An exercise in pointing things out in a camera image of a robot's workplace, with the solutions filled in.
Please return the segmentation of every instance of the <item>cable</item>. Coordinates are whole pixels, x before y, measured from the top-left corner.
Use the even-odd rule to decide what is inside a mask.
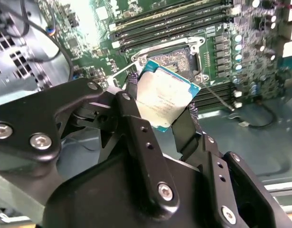
[[[67,139],[70,139],[70,140],[74,141],[75,143],[77,143],[78,145],[84,147],[84,148],[85,148],[86,150],[88,150],[88,151],[92,151],[92,152],[97,151],[97,149],[90,149],[90,148],[86,147],[85,145],[83,145],[80,141],[78,141],[78,140],[75,139],[75,138],[71,138],[71,137],[70,137],[70,138],[67,138]]]
[[[28,13],[27,13],[27,9],[26,9],[26,2],[25,0],[20,0],[20,7],[21,7],[21,13],[22,13],[22,17],[25,19],[28,19]],[[30,25],[26,22],[23,23],[23,31],[20,35],[14,35],[9,33],[8,31],[5,31],[5,33],[7,35],[9,35],[12,38],[22,38],[25,35],[28,34],[28,32],[30,31]]]
[[[261,106],[263,109],[265,109],[268,113],[271,114],[272,119],[271,119],[271,121],[269,123],[264,124],[264,125],[252,125],[249,122],[243,120],[242,117],[240,117],[238,115],[237,116],[231,116],[231,117],[228,117],[228,118],[230,120],[237,119],[239,121],[239,125],[240,126],[242,126],[242,127],[250,127],[250,128],[253,128],[253,129],[263,129],[263,128],[269,127],[269,126],[271,126],[271,125],[273,125],[274,123],[277,122],[278,117],[274,113],[273,110],[271,110],[269,107],[264,105],[261,100],[257,100],[255,103],[258,104],[259,106]]]
[[[71,57],[67,54],[66,50],[53,37],[48,35],[46,33],[46,31],[44,31],[39,25],[35,24],[34,22],[30,21],[29,19],[26,19],[26,18],[22,17],[20,14],[18,14],[14,10],[12,10],[10,7],[5,5],[1,1],[0,1],[0,9],[3,10],[3,11],[11,13],[14,17],[16,17],[16,18],[22,20],[23,22],[29,24],[30,26],[34,27],[35,29],[40,31],[42,34],[44,34],[46,37],[48,37],[59,48],[60,52],[65,56],[66,61],[69,64],[69,67],[70,67],[70,73],[69,73],[68,80],[69,81],[73,80],[74,65],[73,65],[73,62],[71,60]]]

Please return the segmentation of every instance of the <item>silver screw head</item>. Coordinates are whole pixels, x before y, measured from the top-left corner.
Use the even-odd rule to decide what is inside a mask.
[[[13,129],[3,123],[0,123],[0,139],[6,139],[13,134]]]
[[[88,86],[90,89],[97,90],[97,86],[93,82],[88,82]]]
[[[159,194],[164,200],[170,201],[173,198],[173,192],[167,184],[159,184],[158,186]]]
[[[209,135],[208,135],[208,140],[209,140],[209,142],[214,143],[213,138],[211,138]]]
[[[38,150],[46,150],[52,145],[52,140],[45,134],[35,134],[31,137],[30,144]]]
[[[131,100],[131,98],[130,98],[129,95],[127,95],[127,94],[122,94],[122,96],[123,96],[125,99],[127,99],[128,101]]]
[[[240,161],[239,156],[237,156],[235,153],[233,153],[232,156],[233,156],[233,158],[234,158],[237,162]]]
[[[236,217],[232,210],[230,210],[228,207],[222,206],[222,213],[230,224],[234,225],[236,223]]]

